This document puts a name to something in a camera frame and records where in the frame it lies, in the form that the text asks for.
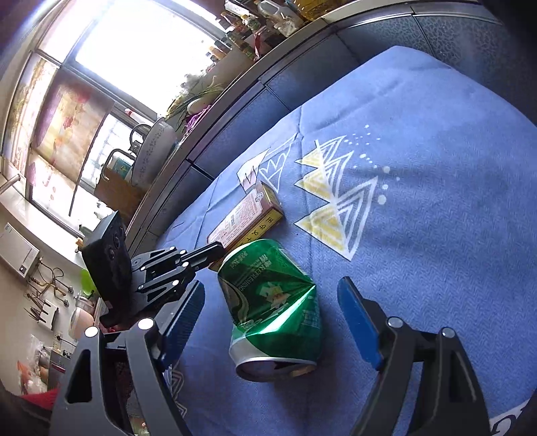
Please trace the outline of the crushed green can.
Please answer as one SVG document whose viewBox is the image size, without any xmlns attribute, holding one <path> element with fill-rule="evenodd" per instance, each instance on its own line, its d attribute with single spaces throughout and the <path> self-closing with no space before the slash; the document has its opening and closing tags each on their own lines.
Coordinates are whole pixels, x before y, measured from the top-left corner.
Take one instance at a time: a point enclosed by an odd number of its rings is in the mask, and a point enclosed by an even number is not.
<svg viewBox="0 0 537 436">
<path fill-rule="evenodd" d="M 271 239 L 230 252 L 217 280 L 233 322 L 229 355 L 239 377 L 272 382 L 313 372 L 322 322 L 315 282 Z"/>
</svg>

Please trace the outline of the blue printed tablecloth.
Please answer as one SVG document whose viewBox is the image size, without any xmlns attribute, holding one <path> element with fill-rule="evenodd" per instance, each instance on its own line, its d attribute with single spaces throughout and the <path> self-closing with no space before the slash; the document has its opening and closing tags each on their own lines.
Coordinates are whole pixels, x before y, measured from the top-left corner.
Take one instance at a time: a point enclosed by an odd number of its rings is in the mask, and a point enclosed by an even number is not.
<svg viewBox="0 0 537 436">
<path fill-rule="evenodd" d="M 255 171 L 279 198 L 270 231 L 315 281 L 323 350 L 311 374 L 245 381 L 215 272 L 181 356 L 179 401 L 195 435 L 347 435 L 374 369 L 337 302 L 349 276 L 415 329 L 454 328 L 477 374 L 491 433 L 534 418 L 536 127 L 469 77 L 394 46 L 302 104 L 220 173 L 158 247 L 188 250 L 244 196 Z"/>
</svg>

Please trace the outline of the yellow pink medicine box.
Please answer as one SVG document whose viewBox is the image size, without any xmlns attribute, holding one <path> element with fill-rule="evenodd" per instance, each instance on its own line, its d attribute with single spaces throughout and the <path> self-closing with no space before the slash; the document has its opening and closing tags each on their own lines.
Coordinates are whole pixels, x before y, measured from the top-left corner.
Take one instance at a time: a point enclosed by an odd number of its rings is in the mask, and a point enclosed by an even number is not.
<svg viewBox="0 0 537 436">
<path fill-rule="evenodd" d="M 262 238 L 283 218 L 283 209 L 274 191 L 267 184 L 257 182 L 207 236 L 207 243 L 220 242 L 227 255 L 243 244 Z"/>
</svg>

